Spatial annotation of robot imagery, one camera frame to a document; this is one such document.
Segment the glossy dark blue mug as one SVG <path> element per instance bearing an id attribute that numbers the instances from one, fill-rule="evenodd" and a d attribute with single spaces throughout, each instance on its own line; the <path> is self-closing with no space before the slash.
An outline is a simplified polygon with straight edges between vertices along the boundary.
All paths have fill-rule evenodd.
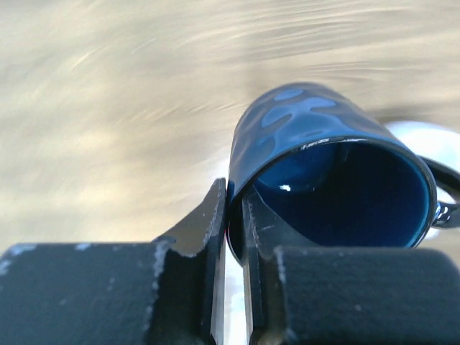
<path id="1" fill-rule="evenodd" d="M 459 225 L 459 174 L 417 155 L 351 100 L 317 83 L 278 86 L 234 130 L 227 239 L 242 257 L 242 200 L 254 188 L 303 238 L 328 247 L 414 247 Z"/>

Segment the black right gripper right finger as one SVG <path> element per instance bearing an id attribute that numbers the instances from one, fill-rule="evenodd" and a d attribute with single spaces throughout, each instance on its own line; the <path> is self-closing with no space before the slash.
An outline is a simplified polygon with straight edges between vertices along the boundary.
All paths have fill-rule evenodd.
<path id="1" fill-rule="evenodd" d="M 250 344 L 457 344 L 459 268 L 433 249 L 314 247 L 241 203 Z"/>

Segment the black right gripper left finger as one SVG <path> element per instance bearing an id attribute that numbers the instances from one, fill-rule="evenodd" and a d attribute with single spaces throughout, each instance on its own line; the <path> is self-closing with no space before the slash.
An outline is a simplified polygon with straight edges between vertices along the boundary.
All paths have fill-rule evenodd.
<path id="1" fill-rule="evenodd" d="M 152 241 L 1 256 L 3 344 L 222 344 L 226 182 Z"/>

